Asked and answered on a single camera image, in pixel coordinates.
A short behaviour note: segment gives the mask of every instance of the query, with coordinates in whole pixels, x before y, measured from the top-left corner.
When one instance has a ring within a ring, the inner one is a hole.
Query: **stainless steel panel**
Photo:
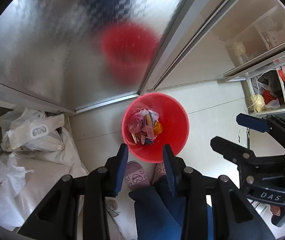
[[[0,83],[76,110],[135,94],[143,75],[115,78],[101,49],[104,31],[126,21],[161,40],[180,1],[13,0],[0,16]]]

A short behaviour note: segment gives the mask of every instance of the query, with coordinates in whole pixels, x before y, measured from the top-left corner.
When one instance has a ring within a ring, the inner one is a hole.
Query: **leg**
[[[135,217],[139,240],[180,240],[181,227],[172,217],[155,187],[129,193],[135,200]]]
[[[182,227],[184,223],[186,198],[173,197],[169,190],[166,176],[162,176],[156,183],[155,188],[164,205],[175,218],[176,222]],[[214,222],[212,207],[207,205],[207,219],[208,219],[208,240],[214,239]]]
[[[125,181],[135,201],[135,217],[139,240],[180,240],[181,227],[162,202],[155,187],[150,186],[144,169],[137,162],[127,163]]]

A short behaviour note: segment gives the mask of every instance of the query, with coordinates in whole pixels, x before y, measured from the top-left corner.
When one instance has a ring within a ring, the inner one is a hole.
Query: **white wall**
[[[177,65],[159,88],[211,80],[233,69],[225,43],[209,32]]]

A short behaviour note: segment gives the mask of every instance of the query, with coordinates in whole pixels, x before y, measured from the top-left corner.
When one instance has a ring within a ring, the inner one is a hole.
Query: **plastic wrapper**
[[[163,127],[156,121],[158,118],[158,113],[147,109],[140,110],[129,118],[127,130],[131,133],[135,144],[137,142],[142,145],[152,144],[156,136],[161,134]]]
[[[43,111],[17,107],[0,117],[1,148],[9,152],[62,150],[63,142],[55,129],[63,125],[63,114],[46,117]]]
[[[250,97],[250,99],[257,112],[260,112],[265,109],[265,101],[262,95],[253,95]]]
[[[267,110],[277,109],[279,107],[281,107],[281,105],[279,104],[278,98],[276,98],[275,100],[270,101],[268,104],[265,105],[265,108]]]
[[[25,222],[15,197],[26,184],[26,174],[32,171],[17,164],[15,153],[0,155],[0,226],[3,228],[13,230]]]

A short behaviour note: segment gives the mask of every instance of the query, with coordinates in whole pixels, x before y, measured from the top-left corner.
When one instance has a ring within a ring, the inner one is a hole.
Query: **foot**
[[[152,185],[154,185],[164,175],[166,175],[166,169],[164,163],[157,163],[155,167],[155,173]]]
[[[132,191],[150,186],[143,167],[135,161],[127,163],[124,179]]]

